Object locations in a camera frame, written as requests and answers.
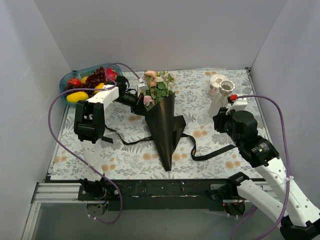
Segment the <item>white ceramic vase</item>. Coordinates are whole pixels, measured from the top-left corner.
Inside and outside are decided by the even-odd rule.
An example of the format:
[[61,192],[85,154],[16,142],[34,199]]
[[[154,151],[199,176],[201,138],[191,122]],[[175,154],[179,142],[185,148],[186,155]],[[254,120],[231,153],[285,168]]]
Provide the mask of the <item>white ceramic vase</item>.
[[212,98],[210,107],[208,109],[208,115],[210,118],[216,116],[222,107],[226,107],[228,104],[228,97],[230,97],[235,89],[235,85],[230,80],[223,80],[218,87],[217,92]]

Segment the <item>pink flower bouquet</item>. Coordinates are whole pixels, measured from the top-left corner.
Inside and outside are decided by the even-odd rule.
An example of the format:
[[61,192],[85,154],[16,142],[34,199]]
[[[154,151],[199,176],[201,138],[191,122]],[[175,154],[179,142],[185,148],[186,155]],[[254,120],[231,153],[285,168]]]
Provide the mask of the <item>pink flower bouquet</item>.
[[173,72],[164,70],[147,70],[143,74],[148,89],[143,91],[143,104],[147,111],[150,111],[156,104],[174,93],[174,82],[176,75]]

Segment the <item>red apple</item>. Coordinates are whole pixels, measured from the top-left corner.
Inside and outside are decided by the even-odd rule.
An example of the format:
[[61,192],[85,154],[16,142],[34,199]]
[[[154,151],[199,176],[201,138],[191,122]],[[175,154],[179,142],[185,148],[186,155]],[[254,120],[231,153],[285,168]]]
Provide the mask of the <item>red apple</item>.
[[67,82],[67,85],[69,87],[72,87],[72,86],[81,86],[82,85],[82,82],[78,79],[78,78],[71,78],[68,82]]

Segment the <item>black ribbon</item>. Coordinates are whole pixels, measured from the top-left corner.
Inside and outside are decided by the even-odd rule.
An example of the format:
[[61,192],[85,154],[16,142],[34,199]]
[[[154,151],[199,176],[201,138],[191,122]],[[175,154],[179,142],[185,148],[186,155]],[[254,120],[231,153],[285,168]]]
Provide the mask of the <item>black ribbon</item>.
[[[135,144],[138,144],[138,143],[140,143],[140,142],[147,142],[147,141],[152,141],[152,140],[153,140],[153,137],[152,137],[152,136],[147,136],[147,137],[141,138],[141,139],[139,139],[139,140],[137,140],[137,141],[126,142],[126,141],[123,140],[123,138],[121,137],[121,135],[120,135],[116,130],[114,130],[114,129],[112,129],[112,128],[109,128],[109,127],[107,127],[106,125],[104,125],[104,126],[105,126],[105,128],[106,128],[108,131],[116,133],[116,134],[119,136],[119,138],[121,139],[122,143],[123,143],[124,145],[126,145],[126,146],[135,145]],[[190,152],[190,155],[191,155],[192,160],[193,160],[193,161],[196,161],[196,162],[201,162],[201,161],[209,160],[209,159],[211,159],[211,158],[217,157],[217,156],[219,156],[219,155],[221,155],[221,154],[223,154],[223,153],[225,153],[225,152],[227,152],[227,151],[230,151],[230,150],[236,148],[235,145],[229,144],[229,145],[227,145],[227,146],[225,146],[225,147],[222,147],[222,148],[220,148],[220,149],[218,149],[218,150],[215,150],[215,151],[213,151],[213,152],[211,152],[211,153],[208,153],[208,154],[206,154],[206,155],[196,156],[196,153],[197,153],[197,145],[196,145],[196,140],[195,140],[195,138],[194,138],[193,136],[188,135],[188,134],[185,134],[185,133],[182,133],[181,137],[182,137],[182,138],[189,138],[189,139],[191,140],[191,142],[193,143],[193,148],[192,148],[192,150],[191,150],[191,152]]]

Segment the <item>black paper cone wrapper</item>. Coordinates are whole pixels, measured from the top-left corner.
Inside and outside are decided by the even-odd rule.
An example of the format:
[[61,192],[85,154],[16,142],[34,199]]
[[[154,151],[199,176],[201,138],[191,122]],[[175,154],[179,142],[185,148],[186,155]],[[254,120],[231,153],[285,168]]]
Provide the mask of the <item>black paper cone wrapper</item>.
[[154,141],[161,164],[166,172],[172,170],[172,158],[186,127],[183,115],[175,116],[174,93],[149,110],[145,121]]

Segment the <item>dark red grapes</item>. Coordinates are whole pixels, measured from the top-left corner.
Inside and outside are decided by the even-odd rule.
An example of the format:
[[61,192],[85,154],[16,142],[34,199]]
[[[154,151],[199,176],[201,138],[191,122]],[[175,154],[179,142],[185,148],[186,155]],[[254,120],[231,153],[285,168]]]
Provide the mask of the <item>dark red grapes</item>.
[[67,81],[67,85],[64,88],[65,91],[70,90],[70,89],[81,89],[81,88],[86,88],[86,89],[95,89],[95,87],[97,85],[99,85],[100,83],[105,83],[106,79],[105,79],[105,69],[103,66],[100,66],[99,68],[95,69],[94,71],[90,71],[86,76],[84,77],[88,77],[87,81],[85,84],[82,83],[81,86],[68,86],[68,81],[71,79],[69,79]]

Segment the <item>teal plastic fruit basket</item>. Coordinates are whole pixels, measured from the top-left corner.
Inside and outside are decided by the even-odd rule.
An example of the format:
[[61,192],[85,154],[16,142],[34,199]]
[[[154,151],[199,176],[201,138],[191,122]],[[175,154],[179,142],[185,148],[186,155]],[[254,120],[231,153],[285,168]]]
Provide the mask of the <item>teal plastic fruit basket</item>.
[[[84,76],[86,76],[89,72],[91,71],[94,71],[95,69],[99,69],[100,67],[104,67],[104,73],[105,73],[105,70],[107,68],[112,68],[114,69],[117,73],[118,73],[118,76],[121,76],[123,73],[122,73],[122,70],[120,69],[120,67],[117,65],[117,64],[111,64],[111,63],[106,63],[106,64],[102,64],[102,65],[98,65],[98,66],[93,66],[93,67],[89,67],[89,68],[85,68],[85,69],[82,69],[82,70],[76,70],[76,71],[73,71],[71,73],[68,73],[67,75],[65,75],[61,81],[60,81],[60,84],[59,84],[59,88],[60,88],[60,91],[63,93],[65,92],[66,90],[64,90],[64,88],[67,86],[67,81],[69,79],[72,79],[72,78],[83,78]],[[72,93],[75,93],[75,92],[80,92],[82,88],[76,88],[77,90],[73,91],[73,92],[68,92],[66,94],[64,94],[61,99],[63,100],[63,102],[68,105],[68,106],[75,106],[76,103],[69,103],[67,102],[67,96],[69,94],[72,94]],[[95,94],[97,94],[98,92],[97,91],[82,91],[82,92],[86,92],[88,94],[88,98],[92,98]]]

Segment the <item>pink dragon fruit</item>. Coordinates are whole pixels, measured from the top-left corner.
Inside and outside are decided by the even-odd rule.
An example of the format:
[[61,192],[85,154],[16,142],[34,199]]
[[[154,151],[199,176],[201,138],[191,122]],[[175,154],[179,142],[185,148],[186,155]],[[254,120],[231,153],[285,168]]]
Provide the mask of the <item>pink dragon fruit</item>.
[[115,82],[116,78],[118,77],[118,73],[113,68],[110,68],[110,67],[105,70],[104,75],[106,79],[113,82]]

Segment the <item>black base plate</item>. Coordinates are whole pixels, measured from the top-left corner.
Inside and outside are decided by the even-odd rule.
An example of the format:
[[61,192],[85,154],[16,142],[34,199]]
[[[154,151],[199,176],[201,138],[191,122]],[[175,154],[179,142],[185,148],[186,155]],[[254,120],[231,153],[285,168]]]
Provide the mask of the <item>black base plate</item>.
[[106,202],[109,211],[210,210],[222,211],[223,202],[236,202],[225,189],[226,179],[141,179],[81,181],[78,200]]

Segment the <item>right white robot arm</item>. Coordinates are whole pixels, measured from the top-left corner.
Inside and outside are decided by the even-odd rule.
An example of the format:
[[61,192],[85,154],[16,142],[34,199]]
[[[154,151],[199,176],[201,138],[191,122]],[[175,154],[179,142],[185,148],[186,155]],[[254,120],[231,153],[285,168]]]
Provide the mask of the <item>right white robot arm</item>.
[[278,151],[258,133],[257,121],[245,110],[220,108],[213,117],[214,128],[227,133],[242,158],[269,184],[274,199],[257,187],[250,178],[238,172],[226,180],[227,195],[252,202],[274,222],[280,219],[280,233],[286,240],[312,240],[320,234],[320,210],[303,193],[292,176],[287,176]]

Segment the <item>aluminium rail frame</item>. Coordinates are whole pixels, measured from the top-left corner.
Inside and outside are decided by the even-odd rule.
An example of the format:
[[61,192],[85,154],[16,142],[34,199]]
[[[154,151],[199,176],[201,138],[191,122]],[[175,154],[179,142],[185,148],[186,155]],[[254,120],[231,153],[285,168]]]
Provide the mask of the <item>aluminium rail frame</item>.
[[[136,88],[137,88],[137,85],[138,85],[138,79],[139,78],[142,78],[144,81],[144,72],[143,71],[140,71],[138,73],[130,73],[130,72],[125,72],[123,75],[120,75],[120,76],[123,76],[127,79],[128,81],[128,88],[131,89],[130,93],[131,94],[135,94],[136,93]],[[229,80],[229,78],[225,75],[223,75],[224,78],[222,81],[224,80]],[[255,99],[257,105],[258,105],[258,96],[254,94],[254,88],[252,86],[252,82],[251,82],[251,87],[253,89],[253,94],[246,94],[246,95],[243,95],[244,98],[246,98],[247,100],[247,106],[248,106],[248,99]],[[66,114],[65,114],[65,117],[64,117],[64,122],[63,122],[63,127],[64,127],[64,123],[65,123],[65,119],[66,119],[66,115],[68,114],[68,109],[66,111]],[[270,143],[274,146],[274,148],[277,150],[277,148],[275,147],[275,145],[271,142],[271,139],[270,139],[270,136],[269,136],[269,131],[267,129],[267,127],[265,126],[264,124],[264,127],[268,133],[268,138],[265,138],[267,140],[270,141]],[[110,137],[107,137],[105,135],[105,131],[104,131],[104,135],[102,137],[102,140],[101,140],[101,143],[102,142],[106,142],[106,143],[110,143],[110,144],[113,144],[113,139],[110,138]],[[61,141],[60,141],[60,136],[57,136],[55,138],[56,142],[57,142],[57,150],[59,148],[59,146],[61,146],[64,150],[66,150],[68,153],[70,153],[71,155],[73,155],[74,157],[76,157],[79,161],[81,161],[84,165],[85,165],[85,162],[84,162],[84,150],[83,150],[83,157],[75,154],[73,151],[71,151],[70,149],[68,149],[68,147],[66,147]],[[290,163],[289,163],[289,158],[287,156],[280,156],[281,160],[283,161],[283,164],[284,164],[284,167],[285,169],[287,170],[287,177],[292,177],[292,174],[290,172]],[[81,201],[81,200],[78,200],[78,194],[79,194],[79,189],[80,189],[80,186],[81,186],[81,182],[84,181],[84,180],[87,180],[84,178],[85,177],[85,174],[82,178],[78,179],[78,180],[51,180],[51,176],[49,177],[49,181],[47,182],[44,182],[44,183],[39,183],[37,186],[36,186],[36,189],[35,189],[35,194],[34,194],[34,197],[33,197],[33,202],[34,203],[37,203],[37,204],[40,204],[40,203],[44,203],[44,204],[47,204],[47,203],[84,203],[84,204],[87,204],[87,205],[92,205],[92,206],[97,206],[97,210],[93,210],[93,209],[90,209],[87,211],[87,215],[88,217],[92,218],[94,221],[100,221],[100,222],[103,222],[103,223],[106,223],[106,224],[114,224],[116,222],[118,222],[120,220],[120,217],[122,216],[123,212],[125,210],[123,209],[120,209],[120,210],[117,210],[117,211],[110,211],[108,209],[108,205],[106,202],[86,202],[86,201]],[[227,178],[199,178],[200,180],[204,180],[204,179],[228,179],[229,177]],[[274,199],[277,199],[278,197],[276,196],[276,194],[273,192],[272,188],[269,186],[268,182],[261,176],[261,178],[250,178],[250,180],[253,181],[253,183],[260,189],[262,189],[265,193],[267,193],[269,196],[273,197]],[[103,171],[103,175],[102,175],[102,179],[101,180],[105,180],[105,181],[108,181],[109,183],[113,183],[115,180],[114,179],[109,179],[108,177],[105,176],[105,173]],[[224,201],[223,202],[223,205],[227,205],[229,207],[232,207],[232,208],[237,208],[237,207],[242,207],[244,205],[245,202],[249,202],[251,204],[253,204],[251,201],[241,197],[241,196],[238,196],[237,194],[235,193],[230,193],[228,189],[226,189],[225,187],[220,187],[217,189],[218,191],[222,191],[222,190],[226,190],[232,197],[235,197],[237,199],[237,201],[233,201],[233,202],[226,202]],[[280,223],[280,219],[277,219],[277,221],[273,221],[273,227],[275,229],[279,229],[279,223]]]

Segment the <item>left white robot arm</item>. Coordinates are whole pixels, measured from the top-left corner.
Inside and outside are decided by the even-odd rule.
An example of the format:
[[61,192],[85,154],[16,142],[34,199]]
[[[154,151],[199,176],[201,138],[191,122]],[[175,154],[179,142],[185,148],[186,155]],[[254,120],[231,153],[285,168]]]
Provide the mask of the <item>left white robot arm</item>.
[[119,76],[115,82],[107,82],[96,88],[97,93],[93,97],[77,102],[74,133],[84,150],[86,180],[96,182],[103,178],[101,140],[106,129],[106,108],[116,101],[129,106],[132,113],[143,116],[146,113],[143,93],[147,90],[148,85],[140,78],[135,93],[132,94],[128,80],[124,76]]

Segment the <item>yellow lemon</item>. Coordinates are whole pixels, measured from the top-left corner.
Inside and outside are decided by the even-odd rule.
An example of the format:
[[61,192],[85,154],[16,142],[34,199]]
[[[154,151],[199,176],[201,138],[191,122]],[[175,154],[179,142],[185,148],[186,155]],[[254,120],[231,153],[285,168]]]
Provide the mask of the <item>yellow lemon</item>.
[[104,87],[104,83],[98,84],[95,89],[102,89]]

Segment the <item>small orange fruit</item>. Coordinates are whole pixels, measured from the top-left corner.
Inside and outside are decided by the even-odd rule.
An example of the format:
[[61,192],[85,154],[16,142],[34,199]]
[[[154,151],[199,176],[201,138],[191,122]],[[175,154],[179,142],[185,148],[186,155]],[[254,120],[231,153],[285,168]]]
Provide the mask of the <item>small orange fruit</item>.
[[85,84],[85,83],[87,82],[87,79],[88,79],[87,76],[83,77],[83,78],[81,79],[81,83],[82,83],[82,84]]

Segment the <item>floral table mat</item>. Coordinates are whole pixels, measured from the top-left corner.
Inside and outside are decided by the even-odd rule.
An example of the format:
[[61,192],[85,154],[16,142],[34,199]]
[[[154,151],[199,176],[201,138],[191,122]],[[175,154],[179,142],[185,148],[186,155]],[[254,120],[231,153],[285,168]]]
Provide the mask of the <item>floral table mat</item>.
[[[214,130],[214,122],[208,115],[211,99],[207,87],[213,74],[222,74],[235,84],[235,94],[251,95],[253,88],[247,71],[204,69],[172,72],[176,76],[173,85],[174,115],[184,116],[186,127],[183,133],[195,138],[195,156],[204,156],[233,144],[228,135]],[[254,98],[248,99],[246,110],[257,120],[259,134],[268,138],[268,131]],[[128,143],[151,135],[145,118],[131,113],[129,106],[114,102],[107,107],[104,115],[107,127],[116,130]],[[61,143],[83,158],[83,148],[74,134],[74,117],[75,107],[70,106],[59,137]],[[124,145],[116,132],[106,129],[104,135],[113,139],[113,143],[101,142],[100,154],[104,175],[111,180],[225,179],[237,172],[243,172],[250,178],[261,178],[236,148],[209,160],[194,161],[191,157],[194,145],[189,137],[183,137],[172,155],[171,171],[165,171],[153,141]],[[84,177],[85,167],[76,157],[58,146],[50,180],[78,180]]]

